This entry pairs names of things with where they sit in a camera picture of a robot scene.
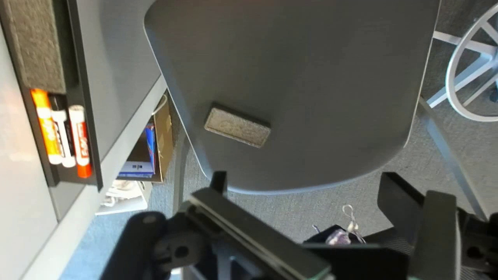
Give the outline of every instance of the gray carpet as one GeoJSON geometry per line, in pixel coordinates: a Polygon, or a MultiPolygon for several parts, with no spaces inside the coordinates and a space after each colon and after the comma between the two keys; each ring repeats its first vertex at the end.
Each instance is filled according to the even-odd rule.
{"type": "MultiPolygon", "coordinates": [[[[465,27],[495,1],[467,1],[445,0],[437,29],[452,34],[462,34],[465,27]]],[[[451,54],[451,46],[434,41],[423,96],[434,93],[443,80],[445,65],[451,54]]],[[[484,105],[498,113],[498,104],[488,102],[487,91],[476,105],[484,105]]],[[[498,211],[498,124],[471,122],[452,111],[443,102],[435,108],[435,116],[446,132],[448,139],[462,160],[470,178],[476,184],[477,194],[487,212],[498,211]]],[[[185,197],[197,188],[207,184],[207,178],[188,153],[185,166],[185,197]]],[[[457,195],[457,202],[470,209],[467,198],[457,188],[452,174],[443,163],[438,150],[428,136],[421,121],[415,118],[412,133],[406,147],[379,169],[353,178],[345,183],[331,184],[326,189],[281,194],[281,195],[247,195],[228,192],[228,198],[274,225],[294,240],[302,240],[314,233],[311,223],[328,226],[330,223],[347,225],[348,219],[342,214],[340,206],[351,203],[362,234],[389,226],[389,220],[376,208],[378,180],[382,170],[396,170],[407,181],[415,184],[421,192],[438,189],[457,195]]],[[[172,214],[172,175],[165,183],[155,184],[151,197],[151,209],[160,209],[168,216],[172,214]]],[[[109,253],[130,214],[96,216],[62,278],[98,278],[109,253]]]]}

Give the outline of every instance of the floor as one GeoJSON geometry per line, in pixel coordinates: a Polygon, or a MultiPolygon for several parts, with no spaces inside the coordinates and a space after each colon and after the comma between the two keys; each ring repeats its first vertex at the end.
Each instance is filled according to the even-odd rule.
{"type": "MultiPolygon", "coordinates": [[[[495,1],[485,0],[445,0],[437,29],[462,34],[465,26],[493,2],[495,1]]],[[[434,41],[421,90],[423,96],[429,96],[442,85],[445,63],[449,54],[449,46],[434,41]]],[[[482,99],[476,102],[493,108],[493,102],[488,102],[487,96],[482,96],[482,99]]],[[[435,108],[435,119],[442,124],[451,146],[460,156],[485,211],[498,211],[498,147],[495,144],[498,138],[498,124],[467,121],[456,114],[446,102],[435,108]]],[[[199,170],[191,152],[186,156],[185,167],[185,197],[188,197],[193,189],[205,186],[207,178],[199,170]]],[[[354,216],[359,222],[361,233],[368,234],[390,225],[376,208],[378,178],[382,170],[396,170],[421,192],[426,189],[452,192],[457,195],[459,205],[471,211],[470,203],[457,188],[452,174],[443,163],[443,158],[431,141],[420,118],[415,118],[414,121],[406,147],[384,166],[370,174],[347,183],[331,184],[328,189],[302,194],[247,195],[228,192],[228,198],[264,222],[272,223],[294,240],[302,240],[312,234],[314,230],[311,228],[311,223],[319,226],[328,226],[330,223],[347,225],[348,219],[342,214],[340,206],[350,203],[354,206],[354,216]]],[[[158,209],[166,216],[171,216],[172,178],[155,184],[151,209],[158,209]]],[[[62,278],[98,278],[129,216],[130,212],[96,216],[62,278]]]]}

